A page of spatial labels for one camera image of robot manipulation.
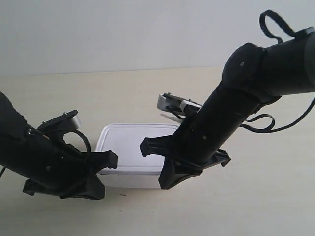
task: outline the white plastic container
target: white plastic container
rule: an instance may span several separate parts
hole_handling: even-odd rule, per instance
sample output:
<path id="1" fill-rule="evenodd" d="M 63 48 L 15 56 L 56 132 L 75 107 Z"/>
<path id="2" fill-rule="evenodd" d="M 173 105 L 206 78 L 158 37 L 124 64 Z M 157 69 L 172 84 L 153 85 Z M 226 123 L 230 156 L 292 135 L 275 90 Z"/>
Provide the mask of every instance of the white plastic container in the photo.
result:
<path id="1" fill-rule="evenodd" d="M 105 186 L 119 188 L 160 188 L 158 178 L 164 157 L 143 157 L 140 144 L 145 137 L 172 135 L 175 124 L 117 123 L 106 126 L 99 137 L 95 152 L 111 150 L 118 155 L 117 169 L 104 168 L 99 178 Z"/>

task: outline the white plastic part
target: white plastic part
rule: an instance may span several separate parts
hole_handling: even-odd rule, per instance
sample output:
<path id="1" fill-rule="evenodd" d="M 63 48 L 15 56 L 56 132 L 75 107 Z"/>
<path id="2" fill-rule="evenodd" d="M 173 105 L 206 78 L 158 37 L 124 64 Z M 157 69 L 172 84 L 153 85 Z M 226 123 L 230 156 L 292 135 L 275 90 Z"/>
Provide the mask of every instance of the white plastic part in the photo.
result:
<path id="1" fill-rule="evenodd" d="M 113 151 L 118 155 L 118 167 L 101 170 L 100 180 L 109 187 L 160 188 L 158 177 L 164 165 L 164 157 L 143 157 L 140 144 L 145 137 L 172 135 L 177 128 L 175 124 L 158 123 L 118 123 L 106 126 L 95 151 Z"/>

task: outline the beige table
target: beige table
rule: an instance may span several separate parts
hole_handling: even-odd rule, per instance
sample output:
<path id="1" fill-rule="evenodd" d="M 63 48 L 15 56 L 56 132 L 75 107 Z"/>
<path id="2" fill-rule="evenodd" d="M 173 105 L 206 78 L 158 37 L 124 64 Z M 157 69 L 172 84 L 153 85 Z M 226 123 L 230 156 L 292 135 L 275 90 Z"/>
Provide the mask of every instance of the beige table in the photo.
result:
<path id="1" fill-rule="evenodd" d="M 80 130 L 94 148 L 110 123 L 172 123 L 156 108 L 160 93 L 202 103 L 220 79 L 219 67 L 191 68 L 0 77 L 0 89 L 34 126 L 78 109 Z M 312 94 L 289 96 L 262 112 L 284 125 L 311 99 Z M 168 191 L 107 188 L 101 201 L 30 197 L 22 193 L 25 179 L 7 171 L 0 180 L 0 235 L 312 236 L 314 118 L 315 111 L 297 127 L 276 134 L 239 129 L 223 147 L 232 158 L 225 168 L 209 168 Z M 79 139 L 69 138 L 84 149 Z"/>

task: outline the plastic lid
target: plastic lid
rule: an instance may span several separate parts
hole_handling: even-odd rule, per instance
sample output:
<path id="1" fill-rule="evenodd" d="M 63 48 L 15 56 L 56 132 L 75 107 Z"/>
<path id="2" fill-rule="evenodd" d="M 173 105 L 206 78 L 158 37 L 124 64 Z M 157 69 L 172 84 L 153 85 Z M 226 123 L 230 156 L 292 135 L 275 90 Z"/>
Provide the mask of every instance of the plastic lid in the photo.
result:
<path id="1" fill-rule="evenodd" d="M 96 152 L 112 150 L 118 155 L 117 169 L 105 168 L 100 174 L 160 175 L 164 157 L 143 157 L 140 144 L 145 137 L 172 135 L 178 128 L 174 124 L 121 123 L 106 126 L 97 142 Z"/>

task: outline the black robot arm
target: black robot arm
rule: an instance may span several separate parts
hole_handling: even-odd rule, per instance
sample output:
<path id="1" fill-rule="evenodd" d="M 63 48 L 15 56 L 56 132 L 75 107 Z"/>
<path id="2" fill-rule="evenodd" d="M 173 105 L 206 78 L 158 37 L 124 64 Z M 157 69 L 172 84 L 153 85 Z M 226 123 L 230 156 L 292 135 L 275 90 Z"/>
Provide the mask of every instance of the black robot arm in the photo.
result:
<path id="1" fill-rule="evenodd" d="M 266 16 L 275 20 L 293 39 L 282 42 L 281 38 L 273 36 L 265 25 Z M 230 158 L 219 148 L 238 127 L 246 127 L 243 122 L 263 106 L 276 102 L 283 95 L 315 91 L 314 28 L 294 32 L 271 10 L 260 15 L 259 23 L 265 35 L 277 39 L 278 44 L 262 48 L 246 43 L 238 48 L 224 67 L 222 81 L 202 106 L 171 94 L 160 96 L 169 103 L 158 105 L 161 110 L 184 118 L 173 135 L 147 137 L 140 145 L 143 156 L 165 156 L 159 178 L 162 189 L 198 176 L 210 166 L 225 166 Z M 271 129 L 273 125 L 252 131 L 271 133 L 275 131 Z"/>
<path id="2" fill-rule="evenodd" d="M 64 113 L 35 129 L 0 92 L 0 165 L 28 179 L 24 193 L 104 198 L 105 187 L 96 174 L 105 167 L 117 168 L 117 155 L 91 152 L 88 139 L 77 130 L 81 125 L 77 114 L 77 110 Z M 83 139 L 86 152 L 63 140 L 68 132 Z"/>

